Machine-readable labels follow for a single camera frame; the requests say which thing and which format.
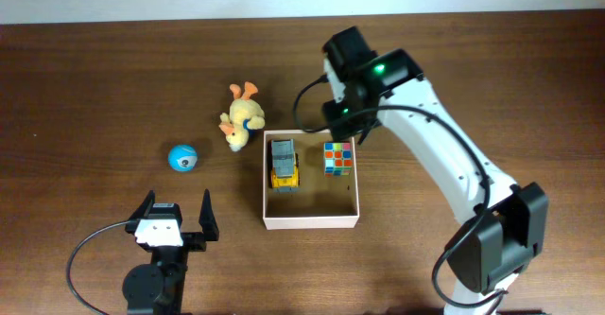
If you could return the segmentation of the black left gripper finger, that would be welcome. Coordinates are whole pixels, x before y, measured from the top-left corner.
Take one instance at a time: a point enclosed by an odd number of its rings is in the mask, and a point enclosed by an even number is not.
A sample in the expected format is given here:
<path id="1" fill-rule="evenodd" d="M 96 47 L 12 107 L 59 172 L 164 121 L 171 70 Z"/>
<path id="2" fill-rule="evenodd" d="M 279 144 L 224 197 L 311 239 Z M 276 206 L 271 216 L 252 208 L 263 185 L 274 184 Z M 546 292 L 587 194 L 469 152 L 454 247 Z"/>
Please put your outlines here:
<path id="1" fill-rule="evenodd" d="M 206 241 L 219 241 L 219 229 L 212 207 L 210 191 L 208 189 L 204 190 L 199 213 L 199 225 Z"/>
<path id="2" fill-rule="evenodd" d="M 155 192 L 153 190 L 149 190 L 143 202 L 131 214 L 129 220 L 145 219 L 154 203 Z"/>

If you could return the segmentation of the multicoloured puzzle cube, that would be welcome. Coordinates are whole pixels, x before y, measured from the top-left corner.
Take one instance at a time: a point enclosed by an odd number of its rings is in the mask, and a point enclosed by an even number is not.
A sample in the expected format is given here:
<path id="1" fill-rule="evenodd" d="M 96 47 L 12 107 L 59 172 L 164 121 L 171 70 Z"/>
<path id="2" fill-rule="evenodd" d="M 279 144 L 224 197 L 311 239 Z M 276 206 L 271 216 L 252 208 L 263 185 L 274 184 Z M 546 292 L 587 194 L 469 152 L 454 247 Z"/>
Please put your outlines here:
<path id="1" fill-rule="evenodd" d="M 349 176 L 353 171 L 353 146 L 350 142 L 323 144 L 323 171 L 328 177 Z"/>

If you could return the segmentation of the pink box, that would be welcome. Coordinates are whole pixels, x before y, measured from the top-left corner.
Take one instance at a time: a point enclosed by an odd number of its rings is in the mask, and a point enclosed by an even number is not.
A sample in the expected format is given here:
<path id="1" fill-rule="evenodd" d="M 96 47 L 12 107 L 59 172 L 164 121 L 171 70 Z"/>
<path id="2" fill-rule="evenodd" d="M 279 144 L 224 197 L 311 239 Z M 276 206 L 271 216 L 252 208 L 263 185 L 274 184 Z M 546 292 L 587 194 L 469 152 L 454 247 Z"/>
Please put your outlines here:
<path id="1" fill-rule="evenodd" d="M 301 183 L 297 190 L 280 192 L 271 181 L 271 142 L 292 140 L 299 158 Z M 269 230 L 353 228 L 360 216 L 355 144 L 353 137 L 341 143 L 350 152 L 342 159 L 349 163 L 344 175 L 326 165 L 334 158 L 323 155 L 333 141 L 330 132 L 305 133 L 299 130 L 264 132 L 263 221 Z"/>

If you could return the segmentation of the yellow grey toy truck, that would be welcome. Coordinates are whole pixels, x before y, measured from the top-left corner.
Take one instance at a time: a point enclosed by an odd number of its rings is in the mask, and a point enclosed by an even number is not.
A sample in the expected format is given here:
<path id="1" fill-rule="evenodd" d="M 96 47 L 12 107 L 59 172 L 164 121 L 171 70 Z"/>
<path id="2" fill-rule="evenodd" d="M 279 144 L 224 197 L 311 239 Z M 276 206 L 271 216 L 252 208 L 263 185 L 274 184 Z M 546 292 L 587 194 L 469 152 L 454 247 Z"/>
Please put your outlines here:
<path id="1" fill-rule="evenodd" d="M 300 187 L 298 154 L 294 140 L 271 140 L 270 186 L 278 193 L 293 193 Z"/>

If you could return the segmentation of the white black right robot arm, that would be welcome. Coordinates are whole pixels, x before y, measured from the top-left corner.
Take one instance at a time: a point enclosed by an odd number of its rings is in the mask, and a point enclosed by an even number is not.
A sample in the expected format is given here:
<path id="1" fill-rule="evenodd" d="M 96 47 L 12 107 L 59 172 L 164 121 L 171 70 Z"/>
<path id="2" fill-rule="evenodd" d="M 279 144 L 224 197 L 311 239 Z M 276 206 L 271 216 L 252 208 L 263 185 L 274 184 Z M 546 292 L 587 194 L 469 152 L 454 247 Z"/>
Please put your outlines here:
<path id="1" fill-rule="evenodd" d="M 420 66 L 403 49 L 378 55 L 357 27 L 323 46 L 334 98 L 322 112 L 334 140 L 365 138 L 383 126 L 412 152 L 449 203 L 459 230 L 443 264 L 457 278 L 447 314 L 494 314 L 514 280 L 544 246 L 548 198 L 494 164 L 445 110 Z"/>

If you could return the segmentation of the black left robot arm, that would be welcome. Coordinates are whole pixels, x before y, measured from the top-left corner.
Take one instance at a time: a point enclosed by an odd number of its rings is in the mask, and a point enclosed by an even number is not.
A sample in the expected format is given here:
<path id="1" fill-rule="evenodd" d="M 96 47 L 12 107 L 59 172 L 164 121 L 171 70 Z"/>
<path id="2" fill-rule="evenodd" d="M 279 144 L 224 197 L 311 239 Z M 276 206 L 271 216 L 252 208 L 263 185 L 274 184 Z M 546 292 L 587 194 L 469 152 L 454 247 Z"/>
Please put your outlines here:
<path id="1" fill-rule="evenodd" d="M 149 191 L 131 214 L 125 231 L 151 254 L 150 262 L 131 269 L 124 278 L 122 293 L 129 314 L 180 314 L 188 255 L 204 252 L 219 239 L 211 196 L 204 191 L 197 232 L 183 232 L 182 212 L 176 203 L 157 203 Z"/>

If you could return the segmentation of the blue ball with eye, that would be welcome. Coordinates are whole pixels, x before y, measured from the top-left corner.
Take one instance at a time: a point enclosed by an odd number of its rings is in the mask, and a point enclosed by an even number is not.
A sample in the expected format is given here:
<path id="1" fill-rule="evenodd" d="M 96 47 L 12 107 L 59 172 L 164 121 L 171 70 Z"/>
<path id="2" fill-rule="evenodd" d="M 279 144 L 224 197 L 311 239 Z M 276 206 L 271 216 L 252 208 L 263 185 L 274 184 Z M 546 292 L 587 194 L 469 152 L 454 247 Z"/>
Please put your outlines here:
<path id="1" fill-rule="evenodd" d="M 168 153 L 168 163 L 178 172 L 191 171 L 197 164 L 198 154 L 189 145 L 177 145 Z"/>

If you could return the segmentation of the yellow plush duck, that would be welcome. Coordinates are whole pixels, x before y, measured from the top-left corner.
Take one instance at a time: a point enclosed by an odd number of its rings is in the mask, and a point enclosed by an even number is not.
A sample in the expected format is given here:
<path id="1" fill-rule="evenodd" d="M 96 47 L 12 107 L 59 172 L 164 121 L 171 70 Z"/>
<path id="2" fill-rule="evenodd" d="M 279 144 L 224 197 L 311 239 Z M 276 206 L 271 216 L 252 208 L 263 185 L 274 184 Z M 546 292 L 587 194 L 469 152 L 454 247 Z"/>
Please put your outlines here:
<path id="1" fill-rule="evenodd" d="M 244 148 L 253 131 L 262 130 L 266 125 L 265 112 L 252 97 L 258 93 L 258 88 L 252 82 L 246 81 L 244 87 L 230 85 L 233 101 L 227 113 L 220 115 L 221 131 L 229 148 L 238 152 Z"/>

